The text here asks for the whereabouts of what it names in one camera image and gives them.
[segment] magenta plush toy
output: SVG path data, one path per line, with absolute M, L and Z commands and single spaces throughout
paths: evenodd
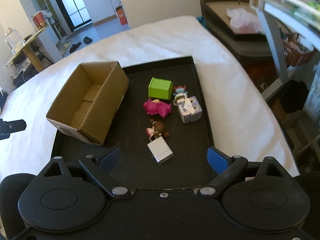
M 166 104 L 159 99 L 151 100 L 151 98 L 149 98 L 148 101 L 143 104 L 143 108 L 147 111 L 147 114 L 159 114 L 162 118 L 165 118 L 171 113 L 171 104 Z

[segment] green toy block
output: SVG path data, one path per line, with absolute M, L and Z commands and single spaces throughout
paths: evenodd
M 170 80 L 152 78 L 149 84 L 149 97 L 170 100 L 173 83 Z

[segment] brown toy figurine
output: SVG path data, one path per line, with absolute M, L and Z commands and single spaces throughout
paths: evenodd
M 154 121 L 153 119 L 150 120 L 152 123 L 152 128 L 147 128 L 146 132 L 149 138 L 155 137 L 159 138 L 162 136 L 163 138 L 168 138 L 170 134 L 165 130 L 165 125 L 161 121 Z

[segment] bed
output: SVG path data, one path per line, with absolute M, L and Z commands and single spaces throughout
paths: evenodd
M 192 55 L 206 101 L 215 146 L 249 161 L 274 156 L 299 175 L 276 118 L 234 56 L 190 16 L 122 32 L 72 53 L 15 90 L 0 118 L 24 119 L 27 128 L 0 141 L 0 180 L 38 174 L 51 157 L 56 128 L 46 113 L 81 62 L 119 61 L 122 67 Z

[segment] pink plastic bag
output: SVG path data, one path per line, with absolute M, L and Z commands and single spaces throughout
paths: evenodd
M 264 33 L 259 18 L 248 13 L 244 8 L 227 9 L 227 15 L 231 18 L 230 27 L 237 33 Z

